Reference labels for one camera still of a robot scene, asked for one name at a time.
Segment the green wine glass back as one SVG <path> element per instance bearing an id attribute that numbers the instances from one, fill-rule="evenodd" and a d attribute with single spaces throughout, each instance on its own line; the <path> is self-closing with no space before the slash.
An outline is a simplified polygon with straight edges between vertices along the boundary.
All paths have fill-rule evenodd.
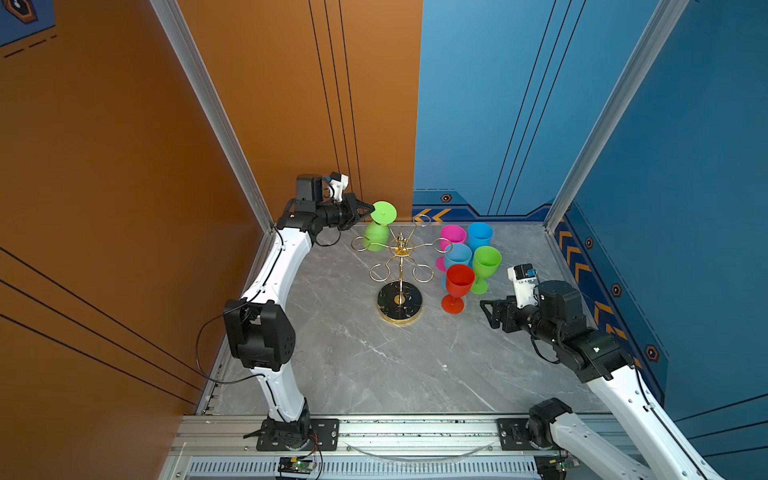
<path id="1" fill-rule="evenodd" d="M 389 226 L 397 219 L 397 210 L 387 201 L 377 201 L 373 206 L 371 222 L 363 234 L 363 247 L 371 252 L 379 252 L 389 243 Z"/>

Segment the green wine glass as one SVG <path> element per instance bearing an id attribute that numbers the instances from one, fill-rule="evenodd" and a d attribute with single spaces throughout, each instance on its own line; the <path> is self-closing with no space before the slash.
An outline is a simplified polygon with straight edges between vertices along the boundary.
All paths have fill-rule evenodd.
<path id="1" fill-rule="evenodd" d="M 470 292 L 475 295 L 483 295 L 488 289 L 488 279 L 493 276 L 502 262 L 502 254 L 491 246 L 478 247 L 473 256 L 472 268 L 475 273 L 475 281 Z"/>
<path id="2" fill-rule="evenodd" d="M 371 252 L 379 252 L 389 243 L 389 226 L 397 219 L 397 210 L 387 201 L 377 201 L 373 206 L 371 222 L 363 234 L 363 247 Z"/>

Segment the red wine glass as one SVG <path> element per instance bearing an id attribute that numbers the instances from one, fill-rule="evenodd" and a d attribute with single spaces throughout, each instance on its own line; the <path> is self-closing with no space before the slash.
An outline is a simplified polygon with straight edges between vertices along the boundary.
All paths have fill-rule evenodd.
<path id="1" fill-rule="evenodd" d="M 475 272 L 472 268 L 456 264 L 446 272 L 447 295 L 442 299 L 441 306 L 449 314 L 457 315 L 465 308 L 463 297 L 466 296 L 475 282 Z"/>

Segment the blue wine glass front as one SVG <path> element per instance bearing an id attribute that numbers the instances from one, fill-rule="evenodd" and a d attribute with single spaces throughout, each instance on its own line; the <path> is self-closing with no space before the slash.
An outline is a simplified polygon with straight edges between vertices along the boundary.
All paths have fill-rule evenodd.
<path id="1" fill-rule="evenodd" d="M 470 266 L 473 252 L 469 246 L 463 243 L 453 243 L 452 248 L 443 256 L 443 265 L 448 271 L 455 265 Z"/>

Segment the blue wine glass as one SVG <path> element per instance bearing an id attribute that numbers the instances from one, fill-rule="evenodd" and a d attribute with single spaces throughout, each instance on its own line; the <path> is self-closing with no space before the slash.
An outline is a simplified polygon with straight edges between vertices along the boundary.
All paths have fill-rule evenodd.
<path id="1" fill-rule="evenodd" d="M 494 237 L 493 228 L 484 222 L 474 222 L 467 228 L 466 244 L 475 252 L 478 248 L 489 246 Z"/>
<path id="2" fill-rule="evenodd" d="M 469 246 L 463 243 L 453 243 L 452 248 L 443 256 L 443 265 L 448 271 L 455 265 L 470 266 L 473 252 Z"/>

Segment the pink wine glass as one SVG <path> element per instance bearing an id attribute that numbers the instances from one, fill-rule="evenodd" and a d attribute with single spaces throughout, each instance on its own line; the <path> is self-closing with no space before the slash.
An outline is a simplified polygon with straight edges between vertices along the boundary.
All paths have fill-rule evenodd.
<path id="1" fill-rule="evenodd" d="M 461 226 L 449 224 L 441 229 L 440 238 L 439 249 L 441 251 L 448 251 L 448 246 L 450 244 L 465 243 L 467 231 Z"/>

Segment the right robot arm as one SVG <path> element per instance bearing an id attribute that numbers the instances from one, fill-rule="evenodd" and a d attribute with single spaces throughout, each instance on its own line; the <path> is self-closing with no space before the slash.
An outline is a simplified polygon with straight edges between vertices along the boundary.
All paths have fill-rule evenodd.
<path id="1" fill-rule="evenodd" d="M 555 352 L 610 410 L 643 459 L 637 461 L 589 428 L 565 402 L 551 398 L 529 410 L 526 429 L 505 440 L 569 453 L 603 479 L 717 479 L 646 385 L 634 358 L 611 334 L 592 327 L 580 292 L 565 281 L 516 284 L 503 300 L 480 307 L 493 329 L 523 331 Z"/>

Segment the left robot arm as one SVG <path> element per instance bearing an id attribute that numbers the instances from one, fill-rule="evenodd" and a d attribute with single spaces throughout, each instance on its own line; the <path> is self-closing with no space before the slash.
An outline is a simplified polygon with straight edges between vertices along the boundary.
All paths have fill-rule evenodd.
<path id="1" fill-rule="evenodd" d="M 258 381 L 268 405 L 257 437 L 268 447 L 298 450 L 311 441 L 309 405 L 291 365 L 297 333 L 284 304 L 306 255 L 326 228 L 341 233 L 368 217 L 374 206 L 347 190 L 349 177 L 301 175 L 296 195 L 274 227 L 266 264 L 243 297 L 228 301 L 219 318 L 233 358 Z"/>

